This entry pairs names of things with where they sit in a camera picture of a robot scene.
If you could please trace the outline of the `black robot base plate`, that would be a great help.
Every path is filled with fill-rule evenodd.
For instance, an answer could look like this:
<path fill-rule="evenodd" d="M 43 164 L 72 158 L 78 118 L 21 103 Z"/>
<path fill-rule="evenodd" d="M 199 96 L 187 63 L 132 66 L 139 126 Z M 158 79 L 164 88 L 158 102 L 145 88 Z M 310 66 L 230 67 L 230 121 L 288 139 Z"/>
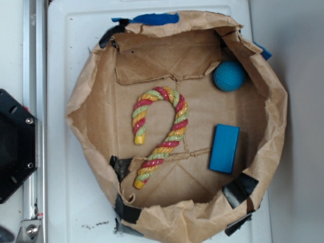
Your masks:
<path fill-rule="evenodd" d="M 1 204 L 36 170 L 37 119 L 1 89 Z"/>

